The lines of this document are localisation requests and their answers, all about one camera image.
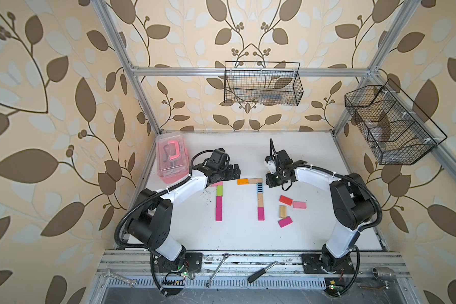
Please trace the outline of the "orange block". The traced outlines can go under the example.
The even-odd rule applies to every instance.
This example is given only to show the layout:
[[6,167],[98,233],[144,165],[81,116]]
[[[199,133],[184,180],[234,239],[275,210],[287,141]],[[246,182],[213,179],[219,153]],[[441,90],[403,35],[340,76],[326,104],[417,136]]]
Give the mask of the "orange block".
[[237,185],[247,185],[249,183],[250,183],[249,179],[238,179],[237,180]]

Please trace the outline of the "light pink block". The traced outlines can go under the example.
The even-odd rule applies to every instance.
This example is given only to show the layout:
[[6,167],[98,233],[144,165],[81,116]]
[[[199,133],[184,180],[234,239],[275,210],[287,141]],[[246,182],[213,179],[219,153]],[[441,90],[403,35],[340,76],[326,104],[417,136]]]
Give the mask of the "light pink block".
[[214,184],[211,185],[211,187],[217,187],[217,186],[222,186],[223,185],[223,181],[220,181],[220,182],[216,182]]
[[292,206],[294,209],[305,210],[307,208],[307,204],[304,201],[294,201]]

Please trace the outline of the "green block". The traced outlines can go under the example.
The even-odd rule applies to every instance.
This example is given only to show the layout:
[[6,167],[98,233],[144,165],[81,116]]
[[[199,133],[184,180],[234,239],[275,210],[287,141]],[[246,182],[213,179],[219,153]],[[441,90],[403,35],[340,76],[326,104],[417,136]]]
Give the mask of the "green block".
[[223,196],[223,189],[224,189],[223,186],[217,186],[216,195],[217,196]]

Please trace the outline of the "red block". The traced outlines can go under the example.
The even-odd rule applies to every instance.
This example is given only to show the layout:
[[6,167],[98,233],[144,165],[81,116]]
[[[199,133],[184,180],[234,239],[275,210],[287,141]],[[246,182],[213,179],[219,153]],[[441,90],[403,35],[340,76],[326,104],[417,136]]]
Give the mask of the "red block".
[[291,206],[293,204],[293,200],[291,198],[283,196],[283,195],[281,195],[279,197],[279,202],[281,202],[285,205],[288,205],[288,206]]

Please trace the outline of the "magenta block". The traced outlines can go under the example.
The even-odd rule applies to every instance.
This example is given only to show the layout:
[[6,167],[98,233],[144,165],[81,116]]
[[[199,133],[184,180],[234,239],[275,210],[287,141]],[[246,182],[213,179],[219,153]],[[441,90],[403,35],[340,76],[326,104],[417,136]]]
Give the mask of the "magenta block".
[[222,221],[222,208],[215,209],[215,221],[221,222]]
[[217,196],[216,197],[216,209],[222,209],[222,196]]
[[284,228],[284,227],[292,224],[293,220],[291,219],[291,217],[287,216],[283,219],[280,219],[277,223],[279,224],[280,228]]
[[265,220],[264,207],[258,207],[257,208],[257,217],[258,217],[258,221],[264,221]]

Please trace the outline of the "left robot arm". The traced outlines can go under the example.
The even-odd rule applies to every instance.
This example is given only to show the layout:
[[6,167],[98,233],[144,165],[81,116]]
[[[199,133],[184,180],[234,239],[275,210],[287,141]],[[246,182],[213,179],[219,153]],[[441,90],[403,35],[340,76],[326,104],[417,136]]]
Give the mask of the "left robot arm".
[[150,253],[151,275],[163,296],[173,296],[175,292],[160,284],[155,274],[155,259],[167,263],[165,269],[169,274],[181,274],[189,269],[186,248],[170,236],[174,205],[215,183],[240,177],[239,165],[230,163],[230,156],[223,148],[201,151],[191,159],[186,177],[165,189],[142,190],[134,206],[117,224],[114,240],[119,248],[144,249]]

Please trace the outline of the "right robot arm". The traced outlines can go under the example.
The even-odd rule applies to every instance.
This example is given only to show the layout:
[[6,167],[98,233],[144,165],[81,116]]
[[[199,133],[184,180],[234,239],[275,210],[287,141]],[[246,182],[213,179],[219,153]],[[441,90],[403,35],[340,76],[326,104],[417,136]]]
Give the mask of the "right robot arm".
[[351,253],[356,254],[356,266],[349,283],[341,290],[326,290],[328,296],[341,298],[356,282],[360,271],[361,252],[357,240],[363,231],[378,226],[383,219],[380,203],[359,174],[341,175],[303,160],[295,162],[286,150],[276,151],[272,139],[265,165],[269,170],[266,184],[270,188],[281,187],[287,191],[294,182],[304,182],[330,192],[336,224],[315,264],[323,272],[335,274],[345,262],[351,261]]

